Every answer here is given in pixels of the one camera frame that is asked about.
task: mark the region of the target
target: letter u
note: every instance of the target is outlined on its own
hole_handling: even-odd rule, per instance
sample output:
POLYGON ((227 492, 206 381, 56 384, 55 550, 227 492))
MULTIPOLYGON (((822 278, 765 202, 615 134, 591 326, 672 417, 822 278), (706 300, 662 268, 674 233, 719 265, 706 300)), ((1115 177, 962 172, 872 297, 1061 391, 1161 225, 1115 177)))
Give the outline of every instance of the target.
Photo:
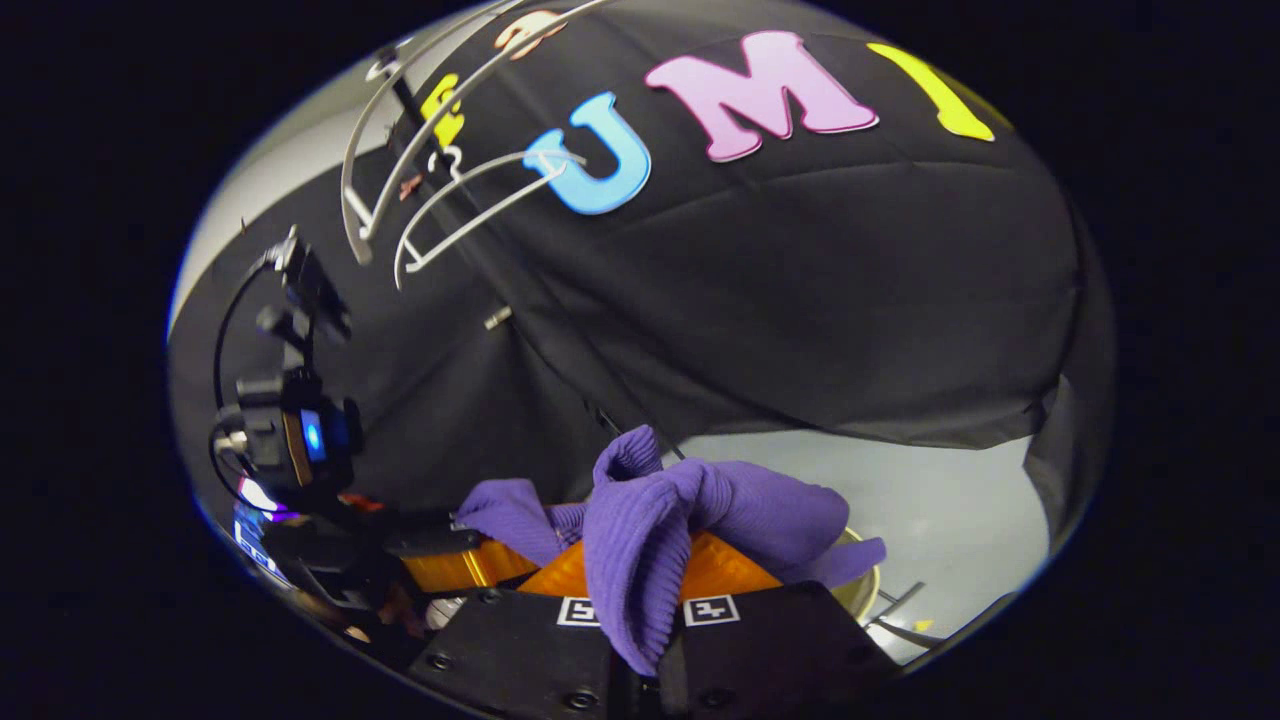
MULTIPOLYGON (((577 163, 561 158, 543 160, 529 156, 524 160, 526 168, 538 170, 543 176, 558 169, 561 163, 567 163, 568 167, 564 172, 548 184, 564 205, 582 215, 599 215, 623 205, 635 197, 644 183, 649 181, 652 165, 649 149, 613 109, 616 100, 617 96, 612 92, 602 92, 579 105, 568 118, 573 127, 591 128, 600 142, 618 159, 618 169, 612 176, 594 178, 577 163)), ((553 129, 543 133, 529 146, 530 152, 539 150, 567 152, 564 132, 553 129)))

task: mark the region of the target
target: screw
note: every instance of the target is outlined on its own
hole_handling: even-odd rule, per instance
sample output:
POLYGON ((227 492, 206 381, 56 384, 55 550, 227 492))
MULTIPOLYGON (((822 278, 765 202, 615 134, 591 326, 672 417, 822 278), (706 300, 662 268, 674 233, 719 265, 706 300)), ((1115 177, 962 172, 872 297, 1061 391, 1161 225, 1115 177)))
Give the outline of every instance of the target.
POLYGON ((731 702, 733 702, 733 693, 730 691, 716 688, 703 693, 703 706, 705 707, 724 707, 731 702))
POLYGON ((564 696, 564 705, 572 707, 573 710, 589 710, 595 707, 596 702, 599 701, 595 700, 595 696, 591 693, 580 692, 564 696))

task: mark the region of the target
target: purple cloth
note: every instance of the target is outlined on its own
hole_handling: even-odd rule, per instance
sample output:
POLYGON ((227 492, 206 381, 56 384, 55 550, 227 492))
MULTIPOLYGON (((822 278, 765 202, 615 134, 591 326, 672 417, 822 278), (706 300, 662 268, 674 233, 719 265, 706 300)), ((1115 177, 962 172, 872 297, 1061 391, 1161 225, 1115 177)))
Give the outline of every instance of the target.
POLYGON ((486 480, 457 519, 538 565, 582 538, 600 628, 643 675, 657 673, 671 637, 694 532, 713 532, 783 583, 837 587, 884 560, 879 538, 832 547, 849 519, 835 491, 750 462, 686 459, 663 470, 646 425, 605 448, 594 479, 589 503, 548 509, 529 480, 486 480))
POLYGON ((457 521, 502 542, 539 568, 582 539, 586 505, 543 507, 534 483, 524 479, 485 480, 471 488, 457 521))

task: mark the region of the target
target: white wall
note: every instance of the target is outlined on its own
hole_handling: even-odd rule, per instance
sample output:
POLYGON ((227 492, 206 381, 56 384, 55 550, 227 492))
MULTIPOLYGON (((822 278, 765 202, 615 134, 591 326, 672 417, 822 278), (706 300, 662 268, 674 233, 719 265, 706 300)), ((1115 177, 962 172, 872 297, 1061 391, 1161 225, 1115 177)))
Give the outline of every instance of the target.
MULTIPOLYGON (((481 15, 424 54, 404 73, 410 87, 419 88, 458 45, 512 4, 515 3, 481 15)), ((456 22, 458 15, 470 12, 472 10, 465 10, 420 29, 413 35, 413 41, 401 49, 401 56, 412 53, 428 35, 438 32, 443 26, 456 22)), ((364 79, 372 63, 372 58, 362 60, 314 92, 250 147, 228 173, 192 233, 174 287, 168 332, 173 331, 178 311, 182 310, 196 281, 241 232, 241 219, 246 224, 252 223, 289 192, 342 164, 356 120, 378 90, 378 83, 364 79)), ((356 146, 357 155, 384 145, 385 126, 394 123, 402 113, 399 101, 388 92, 365 127, 356 146)), ((334 183, 335 200, 338 192, 338 186, 334 183)))
MULTIPOLYGON (((703 436, 681 443, 690 457, 744 460, 835 489, 849 502, 849 527, 884 539, 881 589, 902 597, 886 621, 950 637, 1007 592, 1020 591, 1048 559, 1048 523, 1023 457, 1032 438, 988 450, 908 447, 810 430, 703 436)), ((676 462, 673 455, 663 466, 676 462)), ((868 619, 888 607, 877 598, 868 619)), ((905 665, 925 648, 868 629, 905 665)))

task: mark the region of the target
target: white wire frame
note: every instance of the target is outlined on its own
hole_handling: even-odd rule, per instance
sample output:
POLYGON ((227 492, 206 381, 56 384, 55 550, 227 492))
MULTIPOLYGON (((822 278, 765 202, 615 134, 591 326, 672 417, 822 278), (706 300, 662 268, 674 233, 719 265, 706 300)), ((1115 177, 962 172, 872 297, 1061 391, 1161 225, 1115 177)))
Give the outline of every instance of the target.
POLYGON ((564 170, 568 169, 568 160, 572 160, 579 165, 586 167, 586 159, 575 155, 572 152, 561 152, 558 150, 525 150, 521 152, 512 152, 509 155, 503 155, 502 158, 495 158, 493 160, 489 160, 488 163, 476 165, 475 168, 467 170, 466 173, 462 173, 461 176, 454 177, 453 181, 442 187, 425 204, 422 204, 422 206, 419 208, 417 213, 413 213, 413 217, 410 219, 408 224, 404 225, 404 232, 401 234, 399 243, 397 243, 396 246, 396 261, 394 261, 396 290, 403 290, 402 278, 404 272, 416 273, 421 270, 429 263, 431 263, 431 260, 435 260, 442 252, 448 250, 451 245, 462 240, 468 232, 480 227, 483 223, 488 222, 489 218, 506 210, 511 205, 515 205, 516 202, 518 202, 520 200, 522 200, 525 196, 534 192, 539 187, 543 187, 544 184, 562 176, 564 170), (493 208, 489 208, 484 213, 480 213, 479 215, 472 218, 465 225, 454 231, 453 234, 440 241, 440 243, 433 247, 426 255, 420 254, 417 249, 413 247, 413 243, 410 242, 408 236, 413 232, 413 229, 422 220, 422 218, 425 218, 426 214, 430 213, 431 208, 434 208, 436 202, 444 200, 444 197, 447 197, 454 190, 462 187, 467 181, 479 177, 484 173, 488 173, 490 170, 495 170, 503 165, 509 165, 511 163, 524 160, 526 158, 538 158, 543 163, 543 167, 548 169, 548 172, 541 178, 508 195, 499 202, 494 204, 493 208), (561 158, 566 161, 561 164, 558 168, 552 168, 550 164, 547 161, 547 158, 561 158), (407 265, 402 265, 401 258, 403 256, 406 250, 408 250, 408 254, 413 256, 413 261, 408 263, 407 265))
MULTIPOLYGON (((365 106, 364 113, 361 113, 360 119, 356 120, 356 128, 352 132, 351 142, 347 145, 347 152, 343 156, 342 161, 342 178, 340 178, 342 219, 344 229, 347 232, 347 241, 351 243, 351 250, 356 255, 356 261, 358 261, 361 265, 367 265, 369 263, 372 261, 374 250, 372 250, 372 243, 370 241, 374 233, 378 232, 378 227, 381 223, 383 217, 387 214, 387 210, 390 208, 390 200, 392 197, 396 196, 397 183, 404 174, 404 170, 408 168, 410 160, 415 155, 417 155, 417 152, 422 149, 424 145, 426 145, 428 137, 430 137, 430 135, 435 132, 435 126, 438 126, 440 120, 444 119, 444 115, 447 115, 451 111, 449 109, 453 105, 457 105, 458 102, 465 100, 466 96, 470 95, 483 81, 485 81, 489 76, 494 74, 502 64, 511 61, 511 56, 515 55, 516 53, 520 53, 525 47, 529 47, 535 42, 539 42, 544 36, 549 35, 550 32, 556 31, 559 27, 563 27, 568 20, 572 20, 573 18, 577 18, 580 15, 590 14, 605 5, 617 1, 618 0, 590 0, 589 3, 579 5, 577 8, 573 8, 572 10, 562 14, 559 18, 556 19, 554 23, 548 23, 547 26, 540 27, 536 31, 530 32, 529 35, 521 37, 518 41, 508 44, 502 49, 500 53, 490 58, 484 65, 480 65, 480 68, 476 69, 476 72, 471 73, 471 76, 468 76, 467 79, 462 81, 461 85, 453 88, 453 94, 449 96, 448 102, 442 102, 440 106, 436 108, 434 113, 431 113, 431 117, 426 119, 426 123, 417 129, 417 132, 413 135, 413 138, 410 141, 408 146, 404 149, 399 159, 396 161, 396 167, 392 168, 392 173, 387 178, 387 183, 383 186, 381 192, 378 195, 378 200, 374 204, 374 209, 370 210, 369 205, 365 204, 364 199, 356 191, 355 186, 352 186, 352 172, 356 158, 356 145, 360 140, 360 136, 364 133, 365 126, 372 117, 376 104, 387 95, 387 92, 392 88, 392 86, 404 74, 404 70, 415 61, 417 61, 417 59, 421 58, 422 54, 425 54, 428 50, 430 50, 435 45, 439 45, 444 38, 457 32, 465 24, 484 15, 485 13, 492 13, 493 9, 502 8, 502 10, 494 15, 494 17, 500 17, 502 14, 508 13, 524 5, 525 0, 521 0, 515 4, 512 4, 511 0, 506 0, 502 3, 494 3, 492 5, 486 5, 454 23, 451 23, 449 27, 431 36, 430 40, 428 40, 421 47, 419 47, 408 58, 406 58, 404 61, 396 69, 396 72, 388 76, 387 81, 383 82, 381 87, 378 88, 378 91, 374 94, 374 97, 365 106)), ((550 181, 547 177, 544 177, 541 181, 535 181, 535 182, 541 182, 541 184, 545 184, 547 182, 550 181)))

